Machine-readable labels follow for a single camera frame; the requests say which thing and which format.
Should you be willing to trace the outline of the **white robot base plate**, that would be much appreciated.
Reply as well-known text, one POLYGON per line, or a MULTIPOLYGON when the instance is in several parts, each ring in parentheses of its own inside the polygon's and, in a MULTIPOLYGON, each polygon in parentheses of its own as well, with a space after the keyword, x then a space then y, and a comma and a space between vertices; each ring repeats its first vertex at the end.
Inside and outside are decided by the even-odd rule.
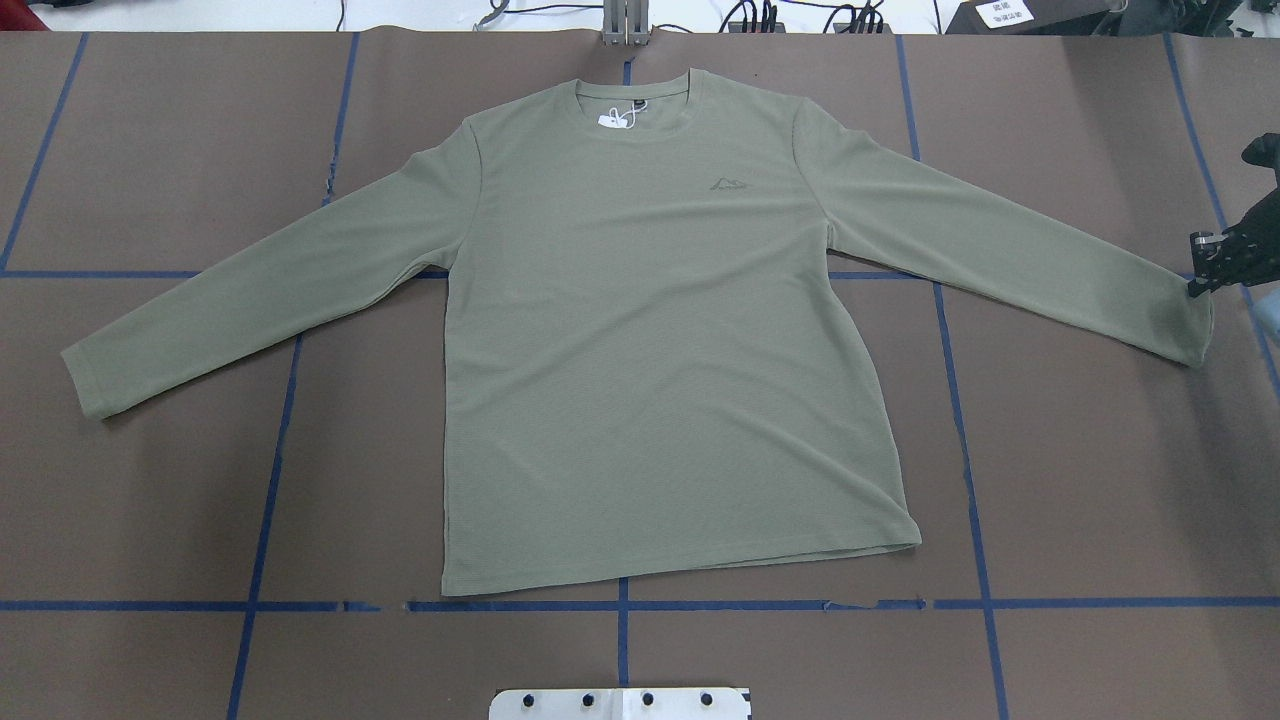
POLYGON ((748 689, 640 687, 508 689, 498 692, 489 719, 751 719, 748 689))

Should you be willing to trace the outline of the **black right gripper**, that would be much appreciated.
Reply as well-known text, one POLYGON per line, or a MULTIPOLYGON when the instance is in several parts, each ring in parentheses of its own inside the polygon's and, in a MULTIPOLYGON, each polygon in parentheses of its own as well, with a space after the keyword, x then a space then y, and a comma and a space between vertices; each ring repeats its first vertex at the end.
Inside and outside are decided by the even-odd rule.
POLYGON ((1188 296, 1279 279, 1279 190, 1270 190, 1239 222, 1217 233, 1189 236, 1193 277, 1188 296))

